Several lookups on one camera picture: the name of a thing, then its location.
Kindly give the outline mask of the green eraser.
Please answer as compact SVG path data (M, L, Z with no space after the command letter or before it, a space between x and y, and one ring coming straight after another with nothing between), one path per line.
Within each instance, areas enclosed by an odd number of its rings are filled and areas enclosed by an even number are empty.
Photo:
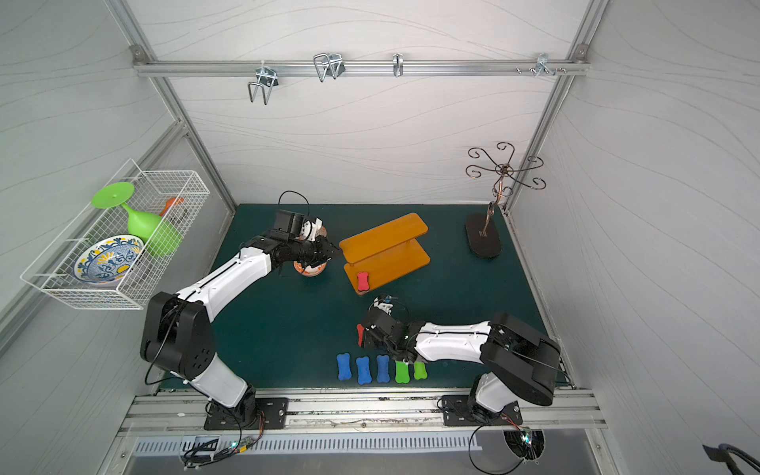
M395 381L397 384L410 383L411 381L410 366L409 364L407 364L407 362L403 362L403 361L395 362Z
M427 366L425 362L416 361L414 363L414 378L417 381L426 380L428 378Z

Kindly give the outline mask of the red eraser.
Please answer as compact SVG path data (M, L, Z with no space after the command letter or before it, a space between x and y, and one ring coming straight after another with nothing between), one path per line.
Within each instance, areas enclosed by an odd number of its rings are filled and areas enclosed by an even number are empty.
M358 336L358 346L360 348L364 348L364 334L365 334L365 328L362 326L362 324L358 324L356 326L357 330L357 336Z
M358 272L356 275L357 287L359 293L365 293L370 290L369 273L366 271Z

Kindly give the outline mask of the blue eraser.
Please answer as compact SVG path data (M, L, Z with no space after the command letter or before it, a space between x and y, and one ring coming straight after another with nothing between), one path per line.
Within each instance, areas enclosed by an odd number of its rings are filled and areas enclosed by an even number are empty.
M359 385L367 385L372 383L372 375L370 369L370 358L368 356L358 357L355 360L357 369L357 382Z
M338 354L336 364L338 364L338 380L348 381L352 379L352 357L348 352Z
M376 381L380 384L389 383L390 378L390 357L387 355L376 356L377 373Z

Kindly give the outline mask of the orange two-tier shelf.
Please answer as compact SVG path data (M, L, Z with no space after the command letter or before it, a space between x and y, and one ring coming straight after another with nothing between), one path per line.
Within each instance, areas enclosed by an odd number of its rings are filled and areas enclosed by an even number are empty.
M364 295L431 263L418 239L429 231L417 213L410 213L340 242L344 272L357 295ZM358 272L369 273L370 290L356 290Z

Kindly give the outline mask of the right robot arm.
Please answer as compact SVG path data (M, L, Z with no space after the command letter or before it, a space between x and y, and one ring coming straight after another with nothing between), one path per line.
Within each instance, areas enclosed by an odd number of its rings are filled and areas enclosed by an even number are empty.
M470 393L481 412L496 414L526 402L549 407L560 370L560 346L546 334L502 312L468 326L430 322L406 324L393 317L389 304L371 307L357 325L358 343L405 363L440 360L478 363L486 368Z

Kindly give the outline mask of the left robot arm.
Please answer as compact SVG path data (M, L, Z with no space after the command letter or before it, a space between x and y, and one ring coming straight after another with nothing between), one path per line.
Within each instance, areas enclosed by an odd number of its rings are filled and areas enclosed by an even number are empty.
M251 284L287 262L316 268L342 251L327 237L255 237L227 263L176 292L148 302L141 358L206 396L217 411L247 427L257 417L255 388L221 360L213 333L215 318Z

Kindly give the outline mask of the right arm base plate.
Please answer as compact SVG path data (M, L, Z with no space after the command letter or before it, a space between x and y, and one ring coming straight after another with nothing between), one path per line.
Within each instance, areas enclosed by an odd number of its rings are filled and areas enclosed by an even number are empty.
M517 402L506 405L499 413L494 413L476 405L469 396L445 395L437 400L437 409L443 415L443 424L449 428L517 428L524 423L522 410Z

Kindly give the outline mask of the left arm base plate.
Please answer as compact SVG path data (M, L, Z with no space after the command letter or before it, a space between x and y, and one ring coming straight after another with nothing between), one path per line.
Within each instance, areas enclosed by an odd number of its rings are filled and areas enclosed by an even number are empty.
M234 431L235 429L284 429L290 400L288 398L243 398L235 408L221 403L207 405L205 431Z

